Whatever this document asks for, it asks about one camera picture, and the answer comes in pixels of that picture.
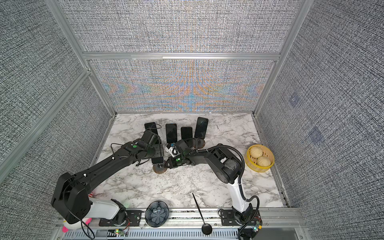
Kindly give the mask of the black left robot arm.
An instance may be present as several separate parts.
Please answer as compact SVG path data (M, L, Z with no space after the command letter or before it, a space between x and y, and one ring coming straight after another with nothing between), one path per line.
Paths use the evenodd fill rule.
M141 160L162 157L164 150L160 144L160 136L146 130L140 139L123 144L94 166L73 175L62 174L53 193L52 207L69 224L84 218L114 219L117 224L122 224L125 220L125 207L122 204L116 200L92 200L89 194L121 169Z

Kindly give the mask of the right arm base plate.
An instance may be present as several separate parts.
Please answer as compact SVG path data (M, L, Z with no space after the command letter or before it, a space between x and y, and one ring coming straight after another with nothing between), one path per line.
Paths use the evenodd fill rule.
M243 226L248 222L249 218L246 220L241 220L241 215L235 216L234 210L218 210L219 217L223 226ZM254 215L253 219L249 223L250 226L262 226L263 220L260 215L260 211Z

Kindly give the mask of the black phone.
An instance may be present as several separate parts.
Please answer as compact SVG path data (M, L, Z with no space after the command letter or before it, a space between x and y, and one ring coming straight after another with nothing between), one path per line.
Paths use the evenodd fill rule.
M198 117L196 129L195 129L195 138L204 139L206 137L208 123L209 123L208 119L203 117Z

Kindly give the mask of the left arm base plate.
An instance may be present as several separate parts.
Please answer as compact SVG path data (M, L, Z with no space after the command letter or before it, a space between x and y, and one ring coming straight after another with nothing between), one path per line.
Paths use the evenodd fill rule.
M116 217L112 220L100 219L99 227L138 227L141 222L143 211L140 210L126 210L122 217Z

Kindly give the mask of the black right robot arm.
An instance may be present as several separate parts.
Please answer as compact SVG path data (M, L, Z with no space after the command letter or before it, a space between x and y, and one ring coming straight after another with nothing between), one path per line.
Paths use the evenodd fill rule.
M251 200L247 199L242 186L245 160L237 149L223 144L208 149L193 149L184 140L175 143L175 147L178 154L169 157L164 163L164 168L209 165L216 177L229 189L234 218L238 224L245 225L253 218Z

